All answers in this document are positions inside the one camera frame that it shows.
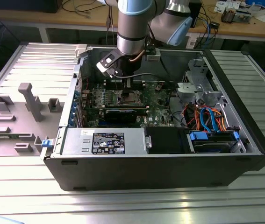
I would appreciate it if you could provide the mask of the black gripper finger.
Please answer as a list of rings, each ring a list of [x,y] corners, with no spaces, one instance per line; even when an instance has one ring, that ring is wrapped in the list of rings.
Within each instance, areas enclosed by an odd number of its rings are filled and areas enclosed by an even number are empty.
[[[124,93],[129,94],[131,90],[132,78],[127,78],[124,81]]]

